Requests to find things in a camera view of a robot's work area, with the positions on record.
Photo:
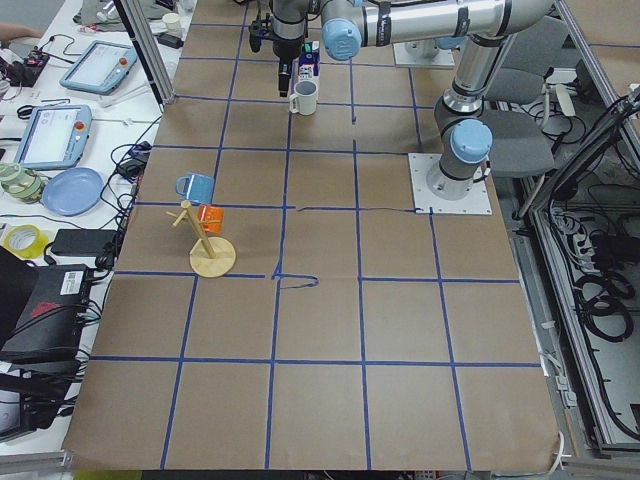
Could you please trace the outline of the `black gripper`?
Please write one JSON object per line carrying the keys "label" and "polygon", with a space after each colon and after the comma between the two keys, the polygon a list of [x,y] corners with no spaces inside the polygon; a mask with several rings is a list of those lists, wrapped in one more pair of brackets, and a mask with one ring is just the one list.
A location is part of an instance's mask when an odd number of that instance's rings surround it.
{"label": "black gripper", "polygon": [[280,97],[289,95],[293,62],[299,57],[307,37],[307,19],[293,23],[267,14],[257,17],[249,25],[249,45],[253,53],[261,50],[265,41],[272,43],[274,54],[279,59],[278,92]]}

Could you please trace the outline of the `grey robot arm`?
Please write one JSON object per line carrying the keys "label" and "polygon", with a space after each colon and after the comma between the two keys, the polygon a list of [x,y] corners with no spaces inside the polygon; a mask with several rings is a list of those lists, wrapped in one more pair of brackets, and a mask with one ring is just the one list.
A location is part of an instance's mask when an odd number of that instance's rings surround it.
{"label": "grey robot arm", "polygon": [[279,59],[281,96],[294,75],[308,24],[320,19],[326,54],[348,61],[367,47],[392,46],[403,67],[452,68],[441,107],[455,119],[476,114],[515,34],[540,19],[548,1],[272,1],[248,27],[252,51],[265,41]]}

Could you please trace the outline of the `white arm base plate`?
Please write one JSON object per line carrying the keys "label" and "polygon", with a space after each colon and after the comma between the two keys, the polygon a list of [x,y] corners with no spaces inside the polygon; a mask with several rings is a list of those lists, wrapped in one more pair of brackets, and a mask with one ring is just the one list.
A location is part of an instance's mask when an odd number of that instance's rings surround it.
{"label": "white arm base plate", "polygon": [[440,154],[410,153],[414,209],[422,214],[491,215],[482,168],[467,180],[453,180],[440,169]]}

